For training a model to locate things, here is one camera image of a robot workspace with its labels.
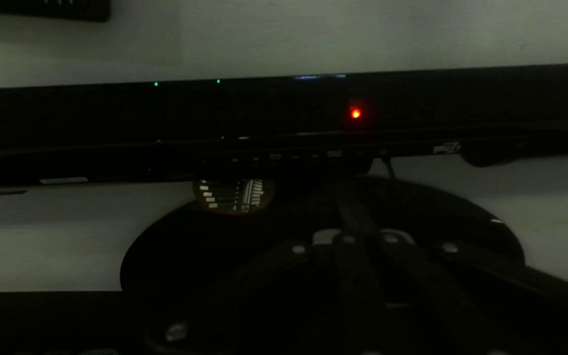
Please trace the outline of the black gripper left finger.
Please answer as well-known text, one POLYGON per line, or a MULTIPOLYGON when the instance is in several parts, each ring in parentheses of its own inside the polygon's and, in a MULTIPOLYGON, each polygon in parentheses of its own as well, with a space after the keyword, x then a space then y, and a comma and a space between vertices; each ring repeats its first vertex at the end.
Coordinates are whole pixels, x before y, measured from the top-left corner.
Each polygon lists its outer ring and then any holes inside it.
POLYGON ((327 246, 284 240, 193 292, 165 292, 144 343, 151 355, 329 355, 327 246))

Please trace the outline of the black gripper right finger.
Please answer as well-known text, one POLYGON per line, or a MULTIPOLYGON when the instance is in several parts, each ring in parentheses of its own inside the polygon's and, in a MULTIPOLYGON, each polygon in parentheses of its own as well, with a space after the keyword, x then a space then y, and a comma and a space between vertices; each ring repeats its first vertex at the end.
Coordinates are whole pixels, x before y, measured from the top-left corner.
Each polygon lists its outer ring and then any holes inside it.
POLYGON ((568 355, 568 282, 465 240, 368 244, 443 329, 453 355, 568 355))

